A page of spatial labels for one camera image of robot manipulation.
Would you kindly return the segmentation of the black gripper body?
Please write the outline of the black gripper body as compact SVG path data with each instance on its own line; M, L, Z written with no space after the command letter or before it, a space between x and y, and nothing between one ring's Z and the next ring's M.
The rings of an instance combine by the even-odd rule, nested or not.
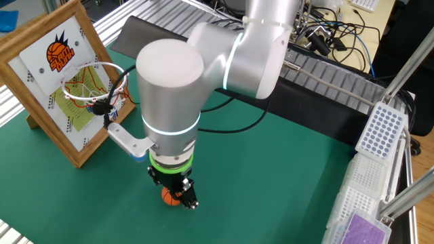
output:
M189 169L176 174L161 172L161 185L169 190L182 190L182 181L185 178L189 178L190 174L191 171Z

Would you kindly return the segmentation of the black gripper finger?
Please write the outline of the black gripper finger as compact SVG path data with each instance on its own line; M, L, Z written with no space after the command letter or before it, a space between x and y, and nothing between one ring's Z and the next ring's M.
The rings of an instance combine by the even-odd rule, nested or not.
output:
M154 168L152 165L147 167L148 175L152 178L153 182L158 186L161 185L161 172Z
M199 205L194 189L194 181L185 178L182 181L182 191L180 192L180 202L188 209L196 209Z

